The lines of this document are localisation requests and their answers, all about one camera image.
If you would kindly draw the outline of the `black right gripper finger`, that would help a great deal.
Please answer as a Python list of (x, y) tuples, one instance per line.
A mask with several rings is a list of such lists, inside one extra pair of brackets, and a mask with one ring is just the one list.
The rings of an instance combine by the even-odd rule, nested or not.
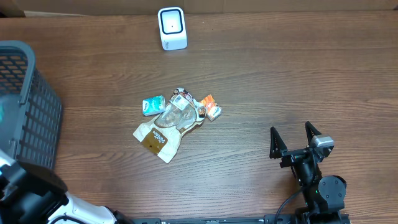
[(314, 127), (314, 125), (309, 121), (307, 121), (305, 123), (305, 130), (306, 130), (306, 134), (307, 134), (308, 145), (311, 146), (311, 141), (312, 141), (313, 137), (321, 135), (321, 132), (319, 132), (319, 130), (317, 130)]
[(271, 159), (278, 159), (284, 156), (284, 153), (288, 151), (287, 146), (283, 142), (276, 128), (273, 126), (270, 129), (271, 132), (271, 145), (269, 157)]

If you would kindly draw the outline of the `small orange snack packet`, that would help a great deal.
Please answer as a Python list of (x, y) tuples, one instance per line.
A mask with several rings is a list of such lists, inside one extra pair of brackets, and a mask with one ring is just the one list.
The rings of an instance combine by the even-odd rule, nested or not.
[(214, 121), (221, 116), (222, 108), (215, 102), (212, 95), (206, 96), (200, 103), (206, 108), (206, 115), (210, 121)]

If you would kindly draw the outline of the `beige brown cookie pouch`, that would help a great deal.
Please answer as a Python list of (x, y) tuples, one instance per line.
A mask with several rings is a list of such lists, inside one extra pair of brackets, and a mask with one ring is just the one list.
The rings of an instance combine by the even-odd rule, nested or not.
[(169, 163), (176, 155), (185, 134), (203, 124), (205, 106), (186, 89), (174, 90), (165, 111), (142, 123), (133, 136), (150, 152)]

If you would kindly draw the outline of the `small teal tissue pack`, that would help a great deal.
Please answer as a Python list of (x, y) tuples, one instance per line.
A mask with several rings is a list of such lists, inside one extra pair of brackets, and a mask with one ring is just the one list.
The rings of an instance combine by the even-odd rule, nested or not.
[(160, 114), (165, 111), (165, 106), (164, 96), (153, 96), (142, 101), (142, 113), (145, 116)]

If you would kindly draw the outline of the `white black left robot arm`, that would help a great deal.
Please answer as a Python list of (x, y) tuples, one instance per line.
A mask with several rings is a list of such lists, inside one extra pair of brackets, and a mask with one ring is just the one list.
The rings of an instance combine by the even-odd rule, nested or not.
[(132, 223), (117, 210), (71, 195), (54, 171), (1, 151), (1, 223)]

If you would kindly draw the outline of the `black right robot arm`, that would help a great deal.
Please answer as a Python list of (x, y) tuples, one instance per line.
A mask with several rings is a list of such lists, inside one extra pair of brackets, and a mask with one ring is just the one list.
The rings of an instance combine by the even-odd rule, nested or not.
[[(269, 157), (280, 159), (281, 168), (291, 169), (299, 189), (281, 204), (276, 214), (265, 215), (264, 223), (349, 223), (349, 216), (340, 213), (345, 207), (346, 181), (338, 175), (322, 176), (318, 166), (331, 154), (335, 142), (309, 121), (305, 123), (305, 130), (307, 146), (290, 151), (276, 128), (270, 128)], [(303, 195), (305, 206), (293, 214), (282, 215), (283, 208), (299, 194)]]

